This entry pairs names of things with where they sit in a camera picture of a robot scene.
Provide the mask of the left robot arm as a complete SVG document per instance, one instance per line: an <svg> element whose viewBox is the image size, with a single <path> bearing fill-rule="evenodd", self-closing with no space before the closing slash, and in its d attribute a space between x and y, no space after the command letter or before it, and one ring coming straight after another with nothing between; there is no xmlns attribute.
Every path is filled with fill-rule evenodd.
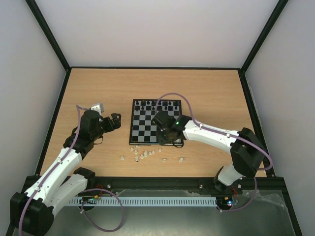
<svg viewBox="0 0 315 236"><path fill-rule="evenodd" d="M95 172L82 167L70 172L92 150L96 140L121 127L120 114L104 118L102 112L102 108L92 107L79 113L77 126L53 164L27 190L12 196L10 218L19 235L45 235L70 200L80 193L97 190Z"/></svg>

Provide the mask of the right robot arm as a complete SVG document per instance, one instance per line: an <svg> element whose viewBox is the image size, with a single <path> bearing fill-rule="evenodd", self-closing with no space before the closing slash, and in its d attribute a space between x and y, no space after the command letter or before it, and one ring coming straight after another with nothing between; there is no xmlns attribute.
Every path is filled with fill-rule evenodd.
<svg viewBox="0 0 315 236"><path fill-rule="evenodd" d="M189 116L174 118L166 111L159 111L151 123L157 126L156 137L160 145L177 140L197 141L231 154L232 164L221 167L213 180L216 190L222 193L243 177L255 177L267 154L260 140L248 128L224 130L197 122Z"/></svg>

